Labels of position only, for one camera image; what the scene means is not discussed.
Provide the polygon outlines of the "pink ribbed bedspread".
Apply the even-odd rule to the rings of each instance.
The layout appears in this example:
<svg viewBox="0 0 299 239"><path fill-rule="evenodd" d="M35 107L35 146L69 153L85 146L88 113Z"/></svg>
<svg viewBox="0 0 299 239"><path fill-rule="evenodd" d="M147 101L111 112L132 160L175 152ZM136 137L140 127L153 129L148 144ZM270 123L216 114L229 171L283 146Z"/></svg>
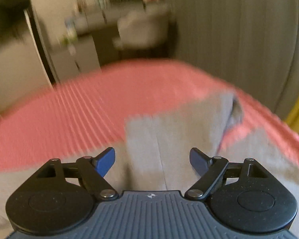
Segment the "pink ribbed bedspread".
<svg viewBox="0 0 299 239"><path fill-rule="evenodd" d="M124 140L128 117L165 112L217 92L234 92L244 112L222 148L262 127L299 166L299 135L249 94L184 62L139 59L41 90L5 112L0 118L0 172Z"/></svg>

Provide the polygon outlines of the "grey bedside cabinet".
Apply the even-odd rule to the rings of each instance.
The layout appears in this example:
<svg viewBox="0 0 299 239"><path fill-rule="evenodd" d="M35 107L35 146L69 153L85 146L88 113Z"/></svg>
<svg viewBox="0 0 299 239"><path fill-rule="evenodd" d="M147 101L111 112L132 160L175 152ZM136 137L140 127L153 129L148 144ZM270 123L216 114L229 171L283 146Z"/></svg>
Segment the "grey bedside cabinet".
<svg viewBox="0 0 299 239"><path fill-rule="evenodd" d="M101 69L91 35L78 39L74 44L52 50L50 56L57 82Z"/></svg>

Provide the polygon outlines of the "grey curtain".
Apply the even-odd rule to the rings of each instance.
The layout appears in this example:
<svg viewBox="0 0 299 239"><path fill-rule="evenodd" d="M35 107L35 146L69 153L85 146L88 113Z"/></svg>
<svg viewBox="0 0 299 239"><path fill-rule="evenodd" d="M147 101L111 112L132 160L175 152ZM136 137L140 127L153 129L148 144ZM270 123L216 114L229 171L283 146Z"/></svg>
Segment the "grey curtain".
<svg viewBox="0 0 299 239"><path fill-rule="evenodd" d="M284 119L299 96L299 0L167 0L174 56Z"/></svg>

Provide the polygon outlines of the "grey upholstered chair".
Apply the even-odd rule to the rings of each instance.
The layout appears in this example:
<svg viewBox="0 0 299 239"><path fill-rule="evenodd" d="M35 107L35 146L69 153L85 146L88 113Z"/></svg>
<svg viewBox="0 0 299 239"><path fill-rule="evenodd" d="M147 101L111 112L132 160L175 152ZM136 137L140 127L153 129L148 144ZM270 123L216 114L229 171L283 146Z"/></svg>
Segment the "grey upholstered chair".
<svg viewBox="0 0 299 239"><path fill-rule="evenodd" d="M119 35L113 38L117 50L146 50L168 39L169 7L130 11L117 21Z"/></svg>

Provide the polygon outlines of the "grey vanity desk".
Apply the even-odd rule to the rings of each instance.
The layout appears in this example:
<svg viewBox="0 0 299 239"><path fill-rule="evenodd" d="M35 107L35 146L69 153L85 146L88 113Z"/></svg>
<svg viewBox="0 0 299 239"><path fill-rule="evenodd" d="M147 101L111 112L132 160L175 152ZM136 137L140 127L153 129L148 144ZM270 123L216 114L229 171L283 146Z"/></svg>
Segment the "grey vanity desk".
<svg viewBox="0 0 299 239"><path fill-rule="evenodd" d="M117 21L126 16L130 11L141 11L143 3L124 3L113 5L104 10L92 10L73 18L77 34L88 33L96 29L102 29L107 25L116 25Z"/></svg>

